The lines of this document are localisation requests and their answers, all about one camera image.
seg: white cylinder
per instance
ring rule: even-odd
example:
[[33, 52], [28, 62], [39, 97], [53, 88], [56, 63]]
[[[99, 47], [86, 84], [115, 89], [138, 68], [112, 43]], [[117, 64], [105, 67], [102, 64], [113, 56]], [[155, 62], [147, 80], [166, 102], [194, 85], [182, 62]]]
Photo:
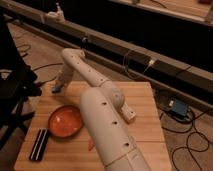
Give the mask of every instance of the white cylinder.
[[86, 90], [81, 96], [80, 110], [104, 167], [107, 171], [150, 170], [103, 92], [98, 87]]

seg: screw hole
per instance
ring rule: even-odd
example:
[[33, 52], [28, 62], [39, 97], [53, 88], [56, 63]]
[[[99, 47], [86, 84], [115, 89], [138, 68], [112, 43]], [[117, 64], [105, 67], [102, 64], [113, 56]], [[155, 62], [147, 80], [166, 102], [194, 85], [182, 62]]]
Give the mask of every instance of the screw hole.
[[114, 125], [117, 125], [117, 123], [118, 123], [117, 121], [113, 121], [113, 122], [112, 122], [112, 124], [114, 124]]
[[129, 147], [129, 143], [125, 143], [124, 146]]

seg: black cable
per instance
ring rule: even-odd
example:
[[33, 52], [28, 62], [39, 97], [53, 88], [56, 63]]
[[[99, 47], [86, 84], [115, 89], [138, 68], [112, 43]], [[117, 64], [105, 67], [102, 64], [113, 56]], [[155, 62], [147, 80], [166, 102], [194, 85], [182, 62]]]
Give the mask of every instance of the black cable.
[[158, 5], [160, 5], [161, 7], [165, 8], [165, 9], [167, 9], [166, 5], [160, 3], [160, 2], [158, 2], [158, 1], [156, 1], [156, 0], [150, 0], [150, 1], [151, 1], [151, 2], [154, 2], [154, 3], [158, 4]]
[[[210, 148], [210, 145], [213, 146], [213, 142], [211, 142], [211, 141], [206, 137], [206, 135], [204, 135], [203, 133], [201, 133], [200, 131], [198, 131], [198, 129], [196, 128], [195, 121], [196, 121], [198, 118], [200, 118], [201, 116], [203, 116], [204, 114], [206, 114], [207, 112], [211, 111], [211, 110], [212, 110], [212, 108], [210, 108], [210, 109], [208, 109], [208, 110], [202, 112], [202, 113], [199, 114], [197, 117], [194, 117], [194, 118], [191, 120], [191, 126], [192, 126], [192, 127], [190, 127], [190, 129], [194, 128], [195, 131], [191, 132], [191, 133], [187, 136], [187, 139], [186, 139], [186, 146], [178, 147], [178, 148], [174, 149], [174, 151], [172, 152], [172, 157], [171, 157], [171, 158], [172, 158], [172, 163], [173, 163], [173, 165], [174, 165], [174, 167], [175, 167], [176, 170], [179, 171], [179, 169], [178, 169], [178, 167], [177, 167], [177, 165], [176, 165], [176, 163], [175, 163], [175, 158], [174, 158], [174, 157], [175, 157], [175, 153], [176, 153], [177, 151], [181, 150], [181, 149], [186, 149], [186, 150], [189, 152], [189, 154], [190, 154], [191, 158], [193, 159], [193, 161], [194, 161], [194, 162], [196, 163], [196, 165], [199, 167], [199, 169], [200, 169], [201, 171], [203, 170], [203, 169], [202, 169], [202, 166], [201, 166], [200, 163], [197, 161], [197, 159], [195, 158], [195, 156], [193, 155], [192, 152], [199, 152], [199, 153], [201, 153], [201, 152], [206, 152], [206, 151]], [[199, 135], [199, 136], [206, 142], [206, 146], [205, 146], [203, 149], [201, 149], [201, 150], [192, 148], [192, 147], [190, 146], [190, 144], [189, 144], [190, 138], [193, 137], [193, 136], [196, 135], [196, 134]]]
[[53, 63], [53, 64], [43, 65], [43, 66], [34, 68], [33, 71], [38, 71], [39, 69], [43, 69], [43, 68], [50, 67], [50, 66], [54, 66], [54, 65], [62, 65], [62, 63]]
[[[171, 119], [175, 120], [176, 122], [178, 122], [178, 123], [180, 123], [180, 124], [183, 124], [182, 122], [180, 122], [180, 121], [178, 121], [178, 120], [172, 118], [172, 117], [171, 117], [170, 115], [168, 115], [165, 111], [161, 113], [161, 115], [160, 115], [160, 120], [163, 118], [163, 116], [164, 116], [165, 114], [166, 114], [167, 116], [169, 116]], [[186, 129], [186, 130], [184, 130], [184, 131], [176, 131], [176, 130], [173, 130], [173, 129], [170, 129], [170, 128], [167, 128], [167, 127], [164, 127], [164, 126], [162, 126], [162, 129], [164, 129], [164, 130], [166, 130], [166, 131], [169, 131], [169, 132], [172, 132], [172, 133], [185, 134], [185, 133], [191, 131], [192, 128], [193, 128], [193, 123], [192, 123], [192, 122], [188, 122], [187, 124], [191, 124], [191, 125], [190, 125], [190, 127], [189, 127], [188, 129]]]
[[173, 77], [174, 77], [174, 78], [177, 78], [178, 75], [180, 75], [180, 74], [183, 73], [183, 72], [188, 71], [191, 67], [192, 67], [192, 65], [186, 67], [185, 69], [182, 69], [182, 70], [178, 71], [176, 74], [173, 75]]
[[198, 118], [200, 118], [201, 116], [203, 116], [204, 114], [208, 113], [211, 110], [213, 110], [213, 108], [209, 108], [209, 109], [205, 110], [204, 112], [200, 113], [198, 116], [195, 117], [195, 120], [197, 120]]

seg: orange object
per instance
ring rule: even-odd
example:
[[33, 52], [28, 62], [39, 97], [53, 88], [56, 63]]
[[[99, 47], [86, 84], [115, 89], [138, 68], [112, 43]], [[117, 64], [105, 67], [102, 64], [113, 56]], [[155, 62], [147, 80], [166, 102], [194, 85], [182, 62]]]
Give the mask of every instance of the orange object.
[[52, 135], [69, 137], [83, 127], [80, 110], [71, 105], [59, 107], [51, 114], [48, 126]]

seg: floor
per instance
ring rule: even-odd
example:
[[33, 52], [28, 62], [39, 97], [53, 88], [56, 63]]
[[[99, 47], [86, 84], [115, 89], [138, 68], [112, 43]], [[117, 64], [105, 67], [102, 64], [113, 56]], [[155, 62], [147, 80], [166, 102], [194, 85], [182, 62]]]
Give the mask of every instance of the floor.
[[[44, 38], [32, 32], [29, 32], [17, 25], [9, 24], [9, 28], [16, 43], [16, 46], [18, 47], [21, 54], [24, 54], [23, 51], [26, 51], [29, 48], [27, 50], [28, 55], [24, 57], [24, 60], [32, 67], [32, 69], [36, 69], [44, 65], [61, 62], [60, 53], [64, 47], [45, 40]], [[116, 73], [113, 70], [106, 68], [105, 66], [100, 65], [94, 61], [87, 59], [87, 62], [92, 67], [102, 72], [112, 80], [133, 81], [130, 78]], [[38, 75], [38, 81], [51, 80], [56, 76], [59, 68], [60, 65], [52, 65], [36, 70], [35, 72]], [[82, 78], [77, 73], [75, 73], [73, 79], [82, 80]], [[38, 100], [39, 97], [30, 98], [30, 102], [25, 105], [24, 112], [29, 110], [35, 110]], [[158, 105], [162, 105], [163, 101], [166, 101], [163, 95], [161, 95], [160, 98], [156, 98], [156, 103]], [[200, 111], [194, 108], [192, 109], [193, 111], [195, 111], [195, 115], [198, 116]], [[171, 130], [182, 132], [187, 130], [190, 127], [190, 124], [180, 124], [168, 117], [167, 115], [161, 114], [162, 111], [159, 110], [159, 119], [161, 119], [161, 124], [164, 128], [164, 135], [166, 139], [168, 153], [171, 158], [171, 163], [172, 160], [174, 160], [175, 162], [175, 165], [173, 164], [173, 170], [176, 170], [176, 166], [180, 171], [211, 171], [213, 168], [213, 144], [211, 143], [206, 151], [205, 148], [208, 147], [208, 142], [213, 142], [213, 117], [210, 117], [209, 115], [203, 115], [202, 117], [196, 119], [194, 125], [196, 125], [197, 130], [200, 131], [202, 134], [193, 133], [195, 131], [194, 128], [187, 133], [174, 133], [171, 132]], [[23, 139], [24, 135], [20, 130], [17, 129], [8, 141], [8, 143], [2, 149], [2, 151], [0, 151], [0, 171], [13, 170], [13, 166], [16, 161]], [[193, 157], [190, 156], [190, 152], [192, 153], [193, 157], [196, 158], [196, 161], [202, 168], [199, 168], [199, 166], [193, 160]]]

